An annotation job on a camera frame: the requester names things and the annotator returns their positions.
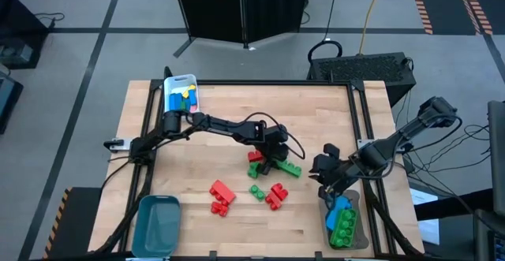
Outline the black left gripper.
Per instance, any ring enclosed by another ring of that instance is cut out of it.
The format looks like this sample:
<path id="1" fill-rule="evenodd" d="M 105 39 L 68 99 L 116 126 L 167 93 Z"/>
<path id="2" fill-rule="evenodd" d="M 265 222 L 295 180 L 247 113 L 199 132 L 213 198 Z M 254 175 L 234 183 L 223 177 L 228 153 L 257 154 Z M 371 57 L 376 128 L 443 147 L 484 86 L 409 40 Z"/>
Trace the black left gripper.
<path id="1" fill-rule="evenodd" d="M 254 121 L 256 128 L 256 138 L 257 141 L 253 142 L 252 145 L 261 152 L 261 154 L 270 160 L 265 160 L 259 165 L 259 173 L 262 175 L 268 175 L 271 168 L 275 166 L 273 159 L 284 161 L 287 159 L 289 148 L 285 143 L 283 144 L 270 144 L 265 140 L 265 121 Z"/>

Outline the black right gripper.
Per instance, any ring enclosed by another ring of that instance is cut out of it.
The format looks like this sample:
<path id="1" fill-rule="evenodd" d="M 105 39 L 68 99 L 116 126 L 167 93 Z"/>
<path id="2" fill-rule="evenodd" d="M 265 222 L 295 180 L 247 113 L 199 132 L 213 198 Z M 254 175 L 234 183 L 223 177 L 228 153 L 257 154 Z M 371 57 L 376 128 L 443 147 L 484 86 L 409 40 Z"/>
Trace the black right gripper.
<path id="1" fill-rule="evenodd" d="M 348 189 L 358 180 L 360 173 L 360 168 L 350 160 L 335 160 L 328 155 L 319 154 L 313 159 L 309 178 L 323 185 L 318 188 L 318 196 L 328 209 L 326 188 Z"/>

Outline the long green stud block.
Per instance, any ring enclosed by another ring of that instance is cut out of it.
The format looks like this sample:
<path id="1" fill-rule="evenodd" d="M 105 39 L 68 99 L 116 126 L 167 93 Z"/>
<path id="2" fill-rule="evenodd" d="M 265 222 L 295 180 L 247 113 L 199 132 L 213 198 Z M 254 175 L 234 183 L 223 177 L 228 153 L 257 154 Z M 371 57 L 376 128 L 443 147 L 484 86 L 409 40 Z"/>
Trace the long green stud block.
<path id="1" fill-rule="evenodd" d="M 334 248 L 350 248 L 354 241 L 357 213 L 354 209 L 342 209 L 335 219 L 335 227 L 329 244 Z"/>
<path id="2" fill-rule="evenodd" d="M 295 166 L 292 162 L 289 162 L 288 160 L 284 161 L 275 161 L 276 166 L 279 170 L 284 171 L 285 173 L 288 173 L 289 175 L 299 178 L 301 176 L 301 167 L 300 166 Z"/>

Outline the large blue stud block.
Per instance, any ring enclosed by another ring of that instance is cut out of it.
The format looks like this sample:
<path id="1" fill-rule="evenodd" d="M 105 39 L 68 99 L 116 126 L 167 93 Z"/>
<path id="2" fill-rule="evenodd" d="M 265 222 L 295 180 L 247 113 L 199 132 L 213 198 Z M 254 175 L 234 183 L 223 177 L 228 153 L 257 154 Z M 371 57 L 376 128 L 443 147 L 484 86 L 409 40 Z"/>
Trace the large blue stud block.
<path id="1" fill-rule="evenodd" d="M 338 196 L 333 202 L 332 210 L 340 211 L 342 209 L 347 210 L 352 208 L 351 201 L 345 196 Z"/>

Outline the long blue stud block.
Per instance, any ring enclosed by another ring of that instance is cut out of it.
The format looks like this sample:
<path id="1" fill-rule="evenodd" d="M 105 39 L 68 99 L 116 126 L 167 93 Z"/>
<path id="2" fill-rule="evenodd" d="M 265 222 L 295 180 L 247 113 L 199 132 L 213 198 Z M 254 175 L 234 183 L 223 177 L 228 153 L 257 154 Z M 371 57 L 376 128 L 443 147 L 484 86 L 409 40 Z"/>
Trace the long blue stud block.
<path id="1" fill-rule="evenodd" d="M 335 223 L 336 220 L 338 219 L 338 212 L 339 208 L 335 207 L 334 209 L 330 210 L 325 218 L 325 226 L 328 230 L 334 230 L 335 229 Z"/>

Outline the large red stud block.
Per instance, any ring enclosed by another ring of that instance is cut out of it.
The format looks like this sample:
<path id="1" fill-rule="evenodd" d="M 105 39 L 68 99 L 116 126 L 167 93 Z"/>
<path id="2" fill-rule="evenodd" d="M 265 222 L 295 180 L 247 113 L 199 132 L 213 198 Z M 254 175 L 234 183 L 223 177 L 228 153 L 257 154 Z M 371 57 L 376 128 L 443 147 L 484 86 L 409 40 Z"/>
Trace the large red stud block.
<path id="1" fill-rule="evenodd" d="M 229 206 L 236 195 L 232 192 L 224 183 L 220 180 L 216 180 L 209 189 L 211 195 L 213 195 L 221 204 L 224 206 Z"/>

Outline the clear grey plastic bin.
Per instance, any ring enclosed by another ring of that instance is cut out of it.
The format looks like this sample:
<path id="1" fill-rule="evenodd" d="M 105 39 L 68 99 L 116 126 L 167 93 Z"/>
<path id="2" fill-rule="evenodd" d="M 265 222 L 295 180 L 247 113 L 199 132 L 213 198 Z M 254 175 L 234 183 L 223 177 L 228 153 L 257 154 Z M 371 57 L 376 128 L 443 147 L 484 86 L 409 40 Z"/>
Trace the clear grey plastic bin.
<path id="1" fill-rule="evenodd" d="M 329 206 L 327 209 L 324 206 L 324 202 L 322 200 L 319 201 L 319 209 L 320 209 L 320 220 L 321 220 L 321 225 L 323 228 L 323 236 L 325 243 L 328 247 L 330 247 L 333 250 L 361 250 L 361 249 L 366 249 L 369 246 L 369 241 L 368 238 L 365 235 L 365 231 L 363 228 L 363 222 L 361 220 L 361 213 L 360 213 L 360 194 L 354 190 L 346 190 L 342 196 L 347 197 L 351 203 L 352 203 L 352 208 L 354 209 L 357 213 L 357 224 L 355 227 L 355 232 L 354 232 L 354 238 L 353 238 L 353 243 L 350 248 L 334 248 L 330 246 L 329 244 L 329 239 L 330 235 L 333 230 L 328 230 L 325 226 L 325 218 L 327 213 L 332 210 L 333 206 Z"/>

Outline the white paper sheet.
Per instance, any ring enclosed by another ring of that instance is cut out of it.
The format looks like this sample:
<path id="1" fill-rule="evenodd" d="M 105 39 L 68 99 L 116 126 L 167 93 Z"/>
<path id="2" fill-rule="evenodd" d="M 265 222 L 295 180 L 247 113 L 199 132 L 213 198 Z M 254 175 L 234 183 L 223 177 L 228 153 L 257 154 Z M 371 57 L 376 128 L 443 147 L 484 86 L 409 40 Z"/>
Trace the white paper sheet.
<path id="1" fill-rule="evenodd" d="M 416 189 L 410 189 L 410 195 L 413 200 L 413 205 L 418 206 L 424 203 L 437 201 L 439 198 L 433 194 L 422 192 Z M 421 239 L 430 244 L 440 244 L 440 220 L 429 219 L 419 220 L 418 226 L 421 231 Z"/>

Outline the black computer case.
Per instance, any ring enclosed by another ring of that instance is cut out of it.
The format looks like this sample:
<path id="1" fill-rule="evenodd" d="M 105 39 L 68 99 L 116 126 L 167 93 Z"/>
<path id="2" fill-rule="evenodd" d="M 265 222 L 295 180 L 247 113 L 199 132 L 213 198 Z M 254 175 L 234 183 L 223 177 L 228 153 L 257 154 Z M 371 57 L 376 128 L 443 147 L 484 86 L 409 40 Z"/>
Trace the black computer case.
<path id="1" fill-rule="evenodd" d="M 307 79 L 383 81 L 390 106 L 394 106 L 417 83 L 413 76 L 413 61 L 403 52 L 315 59 Z"/>

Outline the teal plastic bin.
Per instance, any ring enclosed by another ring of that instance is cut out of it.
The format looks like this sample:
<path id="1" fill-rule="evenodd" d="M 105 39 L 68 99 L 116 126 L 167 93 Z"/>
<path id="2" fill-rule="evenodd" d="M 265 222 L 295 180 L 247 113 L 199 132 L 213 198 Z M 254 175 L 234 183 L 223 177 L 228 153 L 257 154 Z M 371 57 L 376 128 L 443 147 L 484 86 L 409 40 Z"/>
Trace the teal plastic bin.
<path id="1" fill-rule="evenodd" d="M 145 196 L 139 204 L 132 253 L 139 259 L 169 259 L 178 246 L 181 205 L 174 196 Z"/>

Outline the white plastic bin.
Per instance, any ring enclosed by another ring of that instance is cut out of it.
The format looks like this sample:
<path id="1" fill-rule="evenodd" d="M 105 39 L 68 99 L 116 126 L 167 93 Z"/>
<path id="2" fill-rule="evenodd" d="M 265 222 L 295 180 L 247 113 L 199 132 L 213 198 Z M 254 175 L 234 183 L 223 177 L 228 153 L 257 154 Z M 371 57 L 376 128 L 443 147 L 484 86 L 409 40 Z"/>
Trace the white plastic bin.
<path id="1" fill-rule="evenodd" d="M 164 110 L 163 113 L 169 112 L 169 96 L 172 93 L 183 93 L 186 88 L 194 84 L 196 86 L 196 97 L 197 97 L 197 111 L 194 113 L 198 113 L 200 111 L 200 100 L 199 100 L 199 91 L 198 91 L 198 85 L 197 85 L 197 80 L 196 77 L 193 74 L 185 74 L 181 76 L 170 76 L 167 77 L 163 81 L 163 101 L 164 101 Z M 185 111 L 181 110 L 183 113 L 187 114 L 194 114 L 191 113 L 190 111 Z"/>

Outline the black curtain partition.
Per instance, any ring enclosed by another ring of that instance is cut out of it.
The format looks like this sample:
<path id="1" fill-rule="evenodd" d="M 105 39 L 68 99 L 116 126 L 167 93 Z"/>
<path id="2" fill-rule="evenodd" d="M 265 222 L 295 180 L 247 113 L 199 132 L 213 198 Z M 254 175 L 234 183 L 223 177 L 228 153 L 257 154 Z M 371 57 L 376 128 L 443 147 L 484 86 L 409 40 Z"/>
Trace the black curtain partition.
<path id="1" fill-rule="evenodd" d="M 250 43 L 301 27 L 305 0 L 178 0 L 190 39 Z"/>

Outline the dark monitor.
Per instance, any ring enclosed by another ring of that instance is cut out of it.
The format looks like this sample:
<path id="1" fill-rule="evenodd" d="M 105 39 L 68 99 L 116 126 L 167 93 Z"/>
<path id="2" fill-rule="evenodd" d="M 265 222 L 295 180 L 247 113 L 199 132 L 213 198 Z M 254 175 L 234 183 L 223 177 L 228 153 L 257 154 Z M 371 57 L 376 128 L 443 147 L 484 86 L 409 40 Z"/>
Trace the dark monitor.
<path id="1" fill-rule="evenodd" d="M 488 102 L 494 211 L 505 217 L 505 103 Z"/>

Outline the black mat orange striped edge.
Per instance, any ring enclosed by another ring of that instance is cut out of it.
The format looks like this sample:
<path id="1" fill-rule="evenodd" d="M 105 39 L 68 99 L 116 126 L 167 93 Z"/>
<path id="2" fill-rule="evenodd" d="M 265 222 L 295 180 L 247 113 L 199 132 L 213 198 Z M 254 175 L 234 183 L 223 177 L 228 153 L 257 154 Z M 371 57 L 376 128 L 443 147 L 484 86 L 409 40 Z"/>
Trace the black mat orange striped edge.
<path id="1" fill-rule="evenodd" d="M 43 259 L 86 255 L 99 206 L 100 188 L 67 188 L 59 202 Z"/>
<path id="2" fill-rule="evenodd" d="M 431 35 L 505 35 L 505 0 L 414 0 Z"/>

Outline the dark equipment box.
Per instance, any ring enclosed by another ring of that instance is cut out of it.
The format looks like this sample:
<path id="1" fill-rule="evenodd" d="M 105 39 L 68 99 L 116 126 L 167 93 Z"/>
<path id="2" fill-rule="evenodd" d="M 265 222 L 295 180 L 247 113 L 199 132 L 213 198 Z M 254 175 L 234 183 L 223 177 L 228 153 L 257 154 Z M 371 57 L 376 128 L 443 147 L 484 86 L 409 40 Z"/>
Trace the dark equipment box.
<path id="1" fill-rule="evenodd" d="M 7 127 L 24 86 L 0 71 L 0 135 Z"/>

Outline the black cabinet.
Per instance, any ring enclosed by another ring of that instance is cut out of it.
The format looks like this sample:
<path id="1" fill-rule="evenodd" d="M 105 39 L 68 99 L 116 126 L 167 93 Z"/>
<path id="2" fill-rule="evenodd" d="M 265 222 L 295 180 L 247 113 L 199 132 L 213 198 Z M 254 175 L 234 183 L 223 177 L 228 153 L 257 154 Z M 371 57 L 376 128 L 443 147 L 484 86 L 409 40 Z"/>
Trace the black cabinet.
<path id="1" fill-rule="evenodd" d="M 0 64 L 34 69 L 48 28 L 19 0 L 0 0 Z"/>

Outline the black table frame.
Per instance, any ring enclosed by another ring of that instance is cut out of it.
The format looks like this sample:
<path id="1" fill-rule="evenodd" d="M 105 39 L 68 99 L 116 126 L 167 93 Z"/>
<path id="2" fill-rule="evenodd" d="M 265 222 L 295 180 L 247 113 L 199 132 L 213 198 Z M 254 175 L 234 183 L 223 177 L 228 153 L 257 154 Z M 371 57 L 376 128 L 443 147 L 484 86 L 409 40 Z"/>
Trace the black table frame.
<path id="1" fill-rule="evenodd" d="M 324 202 L 317 196 L 319 184 L 307 177 L 312 160 L 332 143 L 346 158 L 356 150 L 356 140 L 350 115 L 350 104 L 345 86 L 328 82 L 304 80 L 229 80 L 199 83 L 201 110 L 211 116 L 230 121 L 241 121 L 256 111 L 270 114 L 286 125 L 302 144 L 306 159 L 290 155 L 289 160 L 301 166 L 304 176 L 291 177 L 280 170 L 272 170 L 256 182 L 246 175 L 247 152 L 251 147 L 237 144 L 231 138 L 198 132 L 191 139 L 179 140 L 160 148 L 153 168 L 149 194 L 170 195 L 181 204 L 181 227 L 174 252 L 179 256 L 217 257 L 315 257 L 372 258 L 374 251 L 368 223 L 368 209 L 364 189 L 359 181 L 351 188 L 360 193 L 358 206 L 365 236 L 370 244 L 365 249 L 333 250 L 324 241 L 322 210 Z M 125 103 L 118 126 L 119 136 L 141 133 L 148 99 L 147 81 L 129 82 Z M 385 84 L 365 81 L 365 95 L 375 139 L 386 138 L 395 130 Z M 126 166 L 108 182 L 99 202 L 88 251 L 102 246 L 124 217 L 128 203 L 133 171 Z M 226 217 L 212 214 L 210 207 L 215 197 L 209 189 L 221 180 L 236 194 Z M 286 202 L 272 211 L 248 191 L 257 184 L 263 191 L 280 182 L 289 192 Z M 398 165 L 383 179 L 383 192 L 388 212 L 402 234 L 420 252 L 424 252 L 420 230 L 410 194 L 406 172 Z"/>

